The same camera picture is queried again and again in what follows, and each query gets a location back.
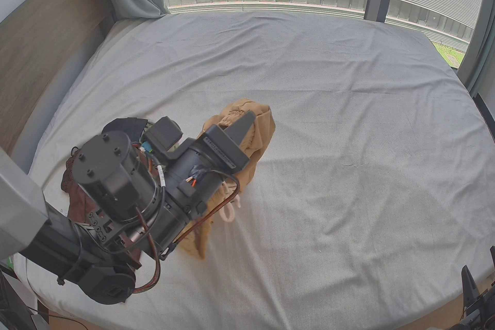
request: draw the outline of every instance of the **headboard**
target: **headboard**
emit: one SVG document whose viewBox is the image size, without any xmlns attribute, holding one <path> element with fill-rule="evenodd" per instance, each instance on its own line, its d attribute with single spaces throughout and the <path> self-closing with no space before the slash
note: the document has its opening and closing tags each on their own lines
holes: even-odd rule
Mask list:
<svg viewBox="0 0 495 330">
<path fill-rule="evenodd" d="M 0 146 L 7 154 L 45 88 L 111 12 L 110 0 L 26 0 L 0 23 Z"/>
</svg>

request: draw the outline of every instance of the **bed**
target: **bed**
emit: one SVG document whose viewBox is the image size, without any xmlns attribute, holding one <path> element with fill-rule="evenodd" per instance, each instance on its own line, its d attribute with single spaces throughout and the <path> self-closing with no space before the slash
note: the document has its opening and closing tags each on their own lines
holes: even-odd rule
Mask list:
<svg viewBox="0 0 495 330">
<path fill-rule="evenodd" d="M 268 103 L 277 129 L 235 221 L 215 222 L 205 261 L 176 251 L 154 289 L 114 306 L 18 256 L 21 280 L 49 308 L 107 329 L 376 329 L 437 309 L 460 316 L 461 268 L 478 281 L 493 271 L 495 145 L 417 31 L 282 12 L 118 22 L 29 174 L 66 214 L 65 160 L 106 123 L 168 115 L 196 136 L 241 97 Z M 152 259 L 142 264 L 137 284 L 153 272 Z"/>
</svg>

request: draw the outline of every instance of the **green lawn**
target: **green lawn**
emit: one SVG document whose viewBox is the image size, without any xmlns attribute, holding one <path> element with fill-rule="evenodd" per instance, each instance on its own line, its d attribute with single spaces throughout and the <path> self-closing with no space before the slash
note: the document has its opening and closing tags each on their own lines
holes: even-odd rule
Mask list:
<svg viewBox="0 0 495 330">
<path fill-rule="evenodd" d="M 464 52 L 459 52 L 448 45 L 438 44 L 436 42 L 433 45 L 451 67 L 459 67 L 464 58 Z"/>
</svg>

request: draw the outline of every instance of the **wooden bed frame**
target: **wooden bed frame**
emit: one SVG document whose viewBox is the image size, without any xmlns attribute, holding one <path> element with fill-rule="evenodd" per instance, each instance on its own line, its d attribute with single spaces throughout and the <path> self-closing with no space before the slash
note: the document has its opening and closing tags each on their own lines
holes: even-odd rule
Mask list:
<svg viewBox="0 0 495 330">
<path fill-rule="evenodd" d="M 106 36 L 112 12 L 110 0 L 26 0 L 0 24 L 0 146 L 7 154 L 46 87 L 90 33 L 99 25 Z M 460 284 L 460 274 L 452 282 Z M 459 296 L 400 330 L 450 327 L 461 313 Z"/>
</svg>

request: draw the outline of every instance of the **white drawstring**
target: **white drawstring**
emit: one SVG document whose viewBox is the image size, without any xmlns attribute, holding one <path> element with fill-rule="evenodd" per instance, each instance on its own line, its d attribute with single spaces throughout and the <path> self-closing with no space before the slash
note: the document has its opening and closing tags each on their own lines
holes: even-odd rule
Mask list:
<svg viewBox="0 0 495 330">
<path fill-rule="evenodd" d="M 222 188 L 223 188 L 223 192 L 224 192 L 223 200 L 226 200 L 230 196 L 230 194 L 232 194 L 232 191 L 235 189 L 235 187 L 236 187 L 235 185 L 232 187 L 229 187 L 226 182 L 222 183 Z M 241 197 L 239 197 L 239 194 L 237 194 L 232 201 L 237 201 L 237 207 L 238 208 L 241 207 Z M 227 203 L 224 207 L 222 207 L 218 211 L 220 214 L 220 218 L 224 222 L 233 222 L 234 219 L 236 218 L 236 212 L 234 211 L 234 207 L 233 207 L 231 202 Z M 225 208 L 229 209 L 229 216 L 228 217 L 225 215 Z"/>
</svg>

